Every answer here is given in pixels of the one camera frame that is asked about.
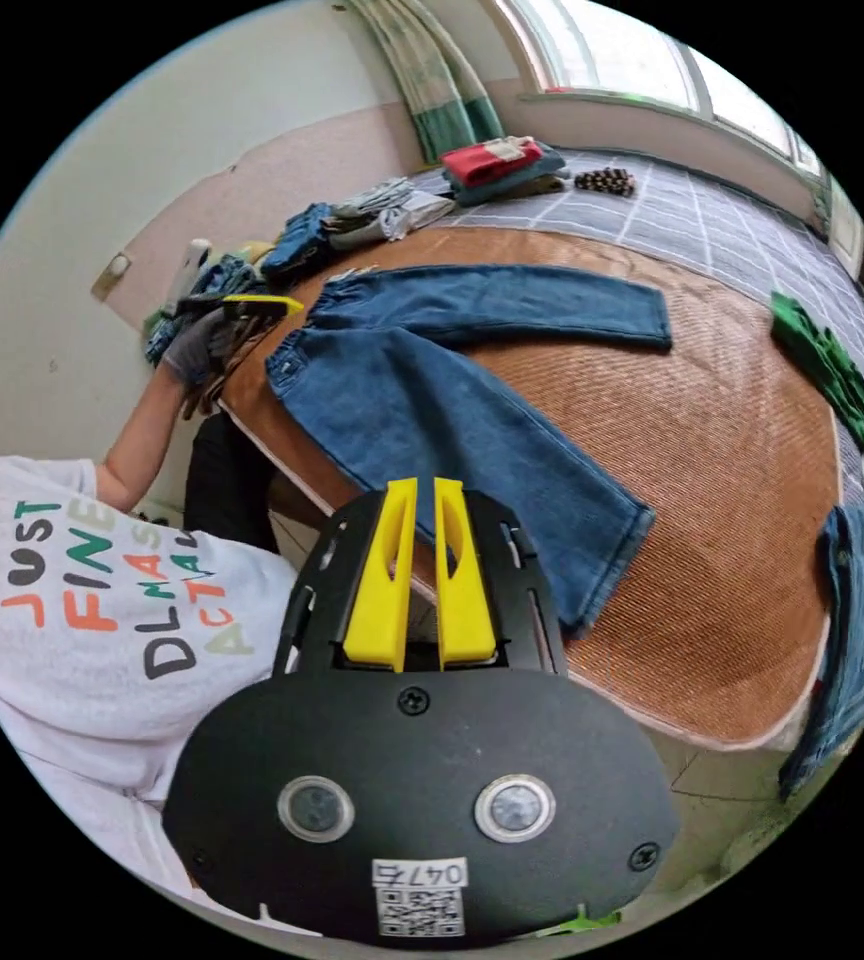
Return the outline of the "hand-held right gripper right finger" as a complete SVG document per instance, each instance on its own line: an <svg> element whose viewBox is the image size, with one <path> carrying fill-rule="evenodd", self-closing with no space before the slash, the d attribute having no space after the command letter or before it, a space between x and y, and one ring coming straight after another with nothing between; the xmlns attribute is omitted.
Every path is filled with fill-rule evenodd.
<svg viewBox="0 0 864 960"><path fill-rule="evenodd" d="M491 660L497 648L463 485L434 479L440 669Z"/></svg>

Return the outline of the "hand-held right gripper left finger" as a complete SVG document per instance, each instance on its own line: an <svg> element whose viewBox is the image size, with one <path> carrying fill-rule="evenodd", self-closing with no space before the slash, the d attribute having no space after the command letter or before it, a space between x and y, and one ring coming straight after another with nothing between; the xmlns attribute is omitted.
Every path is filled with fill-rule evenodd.
<svg viewBox="0 0 864 960"><path fill-rule="evenodd" d="M343 642L355 666L404 670L416 507L416 478L387 484Z"/></svg>

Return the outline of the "person's left hand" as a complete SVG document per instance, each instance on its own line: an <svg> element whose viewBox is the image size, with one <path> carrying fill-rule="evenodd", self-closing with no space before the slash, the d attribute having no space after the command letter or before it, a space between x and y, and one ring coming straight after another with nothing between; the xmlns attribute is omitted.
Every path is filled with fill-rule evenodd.
<svg viewBox="0 0 864 960"><path fill-rule="evenodd" d="M166 348L159 366L189 393L225 361L236 336L234 321L227 318L224 307L219 307L179 333Z"/></svg>

